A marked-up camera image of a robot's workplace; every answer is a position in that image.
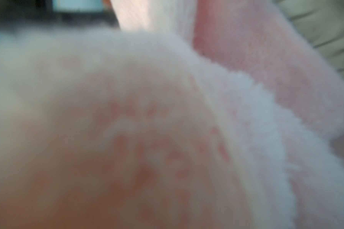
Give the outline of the pink cloth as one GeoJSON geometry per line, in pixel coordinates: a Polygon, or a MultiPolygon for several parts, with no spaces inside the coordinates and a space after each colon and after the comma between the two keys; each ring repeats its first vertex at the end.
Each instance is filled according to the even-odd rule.
{"type": "Polygon", "coordinates": [[[0,229],[344,229],[344,80],[272,1],[113,1],[0,36],[0,229]]]}

